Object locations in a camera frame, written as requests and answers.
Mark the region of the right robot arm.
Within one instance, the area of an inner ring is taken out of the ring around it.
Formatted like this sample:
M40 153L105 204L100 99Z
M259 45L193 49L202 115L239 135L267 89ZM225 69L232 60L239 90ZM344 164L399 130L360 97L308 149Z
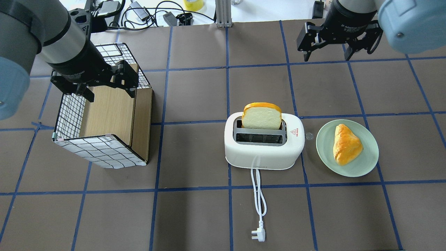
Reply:
M345 60L366 50L372 54L383 35L392 49L418 54L445 45L444 0L333 0L325 21L306 22L297 37L304 61L317 49L347 44Z

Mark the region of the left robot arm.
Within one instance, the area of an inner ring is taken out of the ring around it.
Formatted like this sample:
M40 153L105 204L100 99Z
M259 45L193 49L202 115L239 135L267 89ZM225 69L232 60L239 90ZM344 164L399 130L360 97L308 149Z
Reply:
M138 73L124 60L107 64L90 40L108 29L105 19L120 9L99 15L92 0L74 10L58 0L2 0L0 8L2 120L17 112L37 55L53 69L51 82L64 95L93 102L90 87L107 86L135 97Z

